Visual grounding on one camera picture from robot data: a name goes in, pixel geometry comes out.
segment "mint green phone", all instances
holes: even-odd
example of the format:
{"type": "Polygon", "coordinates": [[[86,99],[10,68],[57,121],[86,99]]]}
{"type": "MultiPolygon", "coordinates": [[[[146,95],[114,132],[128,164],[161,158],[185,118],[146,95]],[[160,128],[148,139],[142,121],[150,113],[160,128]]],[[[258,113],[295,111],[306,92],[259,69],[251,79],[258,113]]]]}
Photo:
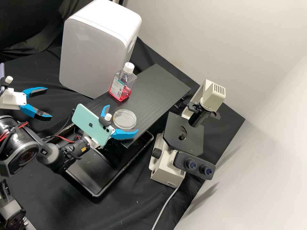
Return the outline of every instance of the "mint green phone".
{"type": "Polygon", "coordinates": [[[82,104],[77,105],[72,122],[101,146],[105,146],[112,133],[112,128],[103,129],[98,117],[82,104]]]}

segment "petri dish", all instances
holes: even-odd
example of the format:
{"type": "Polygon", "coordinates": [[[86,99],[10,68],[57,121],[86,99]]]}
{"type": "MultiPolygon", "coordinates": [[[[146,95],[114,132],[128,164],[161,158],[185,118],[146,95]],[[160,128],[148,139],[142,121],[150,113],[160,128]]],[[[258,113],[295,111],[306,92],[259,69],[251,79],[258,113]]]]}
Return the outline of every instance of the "petri dish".
{"type": "Polygon", "coordinates": [[[121,109],[114,113],[113,122],[120,129],[132,129],[137,123],[137,117],[132,111],[121,109]]]}

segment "white cable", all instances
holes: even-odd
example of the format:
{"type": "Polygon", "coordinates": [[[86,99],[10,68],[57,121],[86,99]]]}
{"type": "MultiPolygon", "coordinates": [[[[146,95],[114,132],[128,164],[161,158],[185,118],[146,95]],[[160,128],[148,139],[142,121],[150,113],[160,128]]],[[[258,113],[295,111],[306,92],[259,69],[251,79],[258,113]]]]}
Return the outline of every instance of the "white cable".
{"type": "Polygon", "coordinates": [[[182,183],[182,181],[180,182],[180,184],[178,185],[178,187],[173,191],[173,193],[169,196],[169,198],[167,199],[167,201],[166,201],[165,204],[163,205],[163,207],[162,207],[162,209],[161,209],[161,211],[160,211],[160,213],[159,213],[159,215],[158,215],[158,217],[157,217],[157,219],[156,219],[156,221],[155,221],[155,223],[154,223],[154,225],[153,225],[153,227],[152,227],[151,230],[154,230],[154,228],[156,227],[156,225],[157,225],[157,223],[158,223],[158,221],[159,221],[159,219],[160,219],[160,217],[161,217],[161,215],[162,215],[162,212],[164,211],[164,209],[165,209],[167,203],[170,201],[170,199],[173,197],[173,195],[177,192],[177,190],[178,190],[178,188],[180,187],[181,183],[182,183]]]}

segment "red liquid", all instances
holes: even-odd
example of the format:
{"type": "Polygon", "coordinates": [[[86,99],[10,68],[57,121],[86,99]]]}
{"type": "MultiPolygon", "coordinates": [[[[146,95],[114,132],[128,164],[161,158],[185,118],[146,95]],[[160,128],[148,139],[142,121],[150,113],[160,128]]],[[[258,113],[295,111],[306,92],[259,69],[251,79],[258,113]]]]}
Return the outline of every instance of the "red liquid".
{"type": "Polygon", "coordinates": [[[113,97],[115,97],[118,101],[125,100],[126,98],[128,98],[131,95],[131,93],[132,93],[132,90],[125,85],[123,90],[122,90],[121,96],[118,98],[113,93],[111,93],[111,87],[109,88],[109,94],[111,94],[113,97]]]}

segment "black cloth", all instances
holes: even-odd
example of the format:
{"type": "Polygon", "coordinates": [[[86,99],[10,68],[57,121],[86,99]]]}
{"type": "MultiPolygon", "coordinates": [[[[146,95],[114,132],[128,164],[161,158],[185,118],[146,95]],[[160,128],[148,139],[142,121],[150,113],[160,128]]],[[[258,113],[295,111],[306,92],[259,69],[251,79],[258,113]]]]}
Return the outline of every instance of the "black cloth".
{"type": "Polygon", "coordinates": [[[2,0],[0,61],[62,44],[64,21],[93,0],[2,0]]]}
{"type": "MultiPolygon", "coordinates": [[[[48,87],[45,95],[30,98],[33,106],[53,115],[50,122],[30,119],[20,111],[0,110],[20,121],[28,120],[31,128],[45,136],[56,132],[66,121],[71,110],[91,99],[66,89],[59,83],[59,49],[9,61],[5,64],[6,75],[14,77],[12,87],[21,91],[28,87],[48,87]]],[[[195,93],[198,85],[173,65],[155,53],[139,39],[131,61],[136,71],[142,71],[158,63],[171,74],[192,88],[184,101],[195,93]]],[[[172,107],[171,111],[180,113],[172,107]]],[[[228,108],[221,107],[223,128],[216,121],[208,122],[205,131],[206,154],[213,163],[220,158],[244,118],[228,108]]],[[[155,135],[164,129],[167,113],[149,131],[155,135]]],[[[151,229],[163,204],[174,189],[150,179],[148,164],[153,143],[140,154],[99,200],[90,200],[62,176],[37,162],[26,165],[8,180],[14,196],[27,210],[27,217],[37,229],[54,230],[101,230],[101,229],[151,229]]],[[[156,229],[173,229],[203,184],[203,180],[187,174],[181,187],[167,205],[156,229]]]]}

